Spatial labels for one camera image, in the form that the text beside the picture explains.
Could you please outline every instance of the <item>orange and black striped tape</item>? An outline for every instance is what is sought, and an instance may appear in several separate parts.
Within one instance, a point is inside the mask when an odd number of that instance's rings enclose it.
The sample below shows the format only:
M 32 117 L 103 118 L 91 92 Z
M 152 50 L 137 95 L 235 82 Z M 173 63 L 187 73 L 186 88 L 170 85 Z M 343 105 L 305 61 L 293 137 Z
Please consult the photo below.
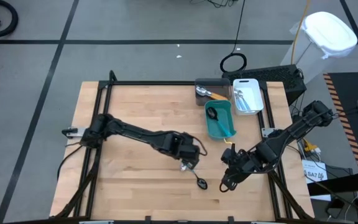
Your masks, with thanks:
M 333 99 L 335 109 L 339 113 L 339 120 L 341 121 L 342 127 L 345 130 L 347 141 L 349 142 L 354 158 L 356 159 L 357 165 L 358 165 L 358 143 L 356 140 L 356 137 L 354 136 L 352 127 L 349 123 L 349 120 L 347 119 L 347 116 L 344 112 L 344 109 L 341 104 L 341 100 L 339 99 L 339 96 L 335 90 L 335 86 L 333 85 L 333 81 L 331 80 L 331 77 L 328 74 L 324 74 L 324 80 L 326 81 L 329 94 L 331 95 L 331 98 Z

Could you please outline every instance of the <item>wooden table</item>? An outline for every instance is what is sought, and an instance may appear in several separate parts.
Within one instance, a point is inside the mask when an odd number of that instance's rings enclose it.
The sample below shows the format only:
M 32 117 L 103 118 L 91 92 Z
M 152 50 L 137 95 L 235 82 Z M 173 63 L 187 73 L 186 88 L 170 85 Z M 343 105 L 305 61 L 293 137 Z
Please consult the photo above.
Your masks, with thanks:
M 73 126 L 90 125 L 97 86 L 98 82 L 83 82 Z M 268 92 L 275 125 L 286 128 L 291 117 L 282 83 L 268 83 Z M 191 172 L 179 171 L 180 161 L 159 154 L 144 143 L 111 136 L 103 144 L 92 219 L 144 220 L 150 215 L 152 220 L 226 221 L 228 216 L 236 221 L 274 220 L 267 175 L 251 175 L 233 192 L 219 191 L 226 169 L 220 158 L 228 145 L 208 137 L 204 108 L 195 104 L 194 86 L 114 85 L 109 113 L 145 129 L 185 131 L 200 138 L 208 156 L 200 157 L 196 173 L 207 180 L 208 190 L 197 187 Z M 231 141 L 237 150 L 249 149 L 261 140 L 256 115 L 233 117 L 237 134 Z M 74 149 L 76 146 L 68 147 L 65 156 Z M 77 189 L 84 154 L 82 149 L 62 167 L 51 215 L 58 213 Z M 282 162 L 289 191 L 314 216 L 298 153 L 288 148 Z M 282 195 L 278 189 L 277 192 L 281 216 L 285 217 Z M 85 204 L 83 200 L 81 214 L 85 213 Z

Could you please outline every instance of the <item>yellow cable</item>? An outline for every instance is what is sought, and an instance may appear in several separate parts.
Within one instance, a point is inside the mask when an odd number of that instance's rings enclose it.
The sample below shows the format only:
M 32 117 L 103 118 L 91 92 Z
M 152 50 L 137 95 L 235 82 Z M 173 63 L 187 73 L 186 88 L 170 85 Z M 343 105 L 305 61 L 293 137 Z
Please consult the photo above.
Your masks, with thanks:
M 224 143 L 226 143 L 226 144 L 233 144 L 233 142 L 229 142 L 226 139 L 223 139 L 223 140 L 224 140 Z
M 298 39 L 299 30 L 301 29 L 303 19 L 305 18 L 306 13 L 308 12 L 309 5 L 310 5 L 310 0 L 307 0 L 305 10 L 303 10 L 303 15 L 302 15 L 301 21 L 299 22 L 298 30 L 296 31 L 296 34 L 295 34 L 295 39 L 293 40 L 293 47 L 292 47 L 292 54 L 291 54 L 291 64 L 293 64 L 293 55 L 295 53 L 295 45 L 296 45 L 296 40 Z

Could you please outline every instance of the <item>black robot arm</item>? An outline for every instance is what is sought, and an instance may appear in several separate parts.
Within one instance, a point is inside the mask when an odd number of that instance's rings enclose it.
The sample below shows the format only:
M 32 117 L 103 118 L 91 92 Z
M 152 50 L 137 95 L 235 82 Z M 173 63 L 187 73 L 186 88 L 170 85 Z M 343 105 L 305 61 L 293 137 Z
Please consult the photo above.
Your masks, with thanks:
M 333 112 L 322 102 L 314 101 L 303 109 L 302 117 L 284 130 L 276 130 L 252 149 L 236 152 L 235 145 L 226 149 L 221 160 L 228 168 L 221 182 L 221 191 L 234 190 L 238 183 L 251 174 L 266 174 L 273 171 L 285 147 L 292 141 L 303 138 L 314 127 L 328 126 Z
M 187 133 L 176 131 L 149 131 L 120 119 L 110 114 L 99 114 L 92 125 L 87 128 L 81 138 L 82 146 L 96 148 L 107 137 L 119 134 L 134 140 L 149 144 L 158 152 L 174 159 L 181 159 L 182 163 L 193 169 L 200 156 L 200 147 L 193 144 L 194 137 Z

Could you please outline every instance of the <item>teal bowl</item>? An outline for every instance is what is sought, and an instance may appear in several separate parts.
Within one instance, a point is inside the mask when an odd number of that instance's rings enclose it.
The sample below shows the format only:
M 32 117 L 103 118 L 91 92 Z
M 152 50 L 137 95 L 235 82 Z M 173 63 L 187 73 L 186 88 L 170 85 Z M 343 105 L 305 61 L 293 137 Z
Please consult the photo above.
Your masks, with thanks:
M 220 125 L 215 119 L 211 119 L 206 111 L 209 107 L 215 108 L 218 112 L 218 120 L 223 127 L 226 128 L 229 135 L 225 134 Z M 233 117 L 231 115 L 231 103 L 227 100 L 211 100 L 205 104 L 205 119 L 208 136 L 213 140 L 222 140 L 224 138 L 232 137 L 236 134 L 233 125 Z

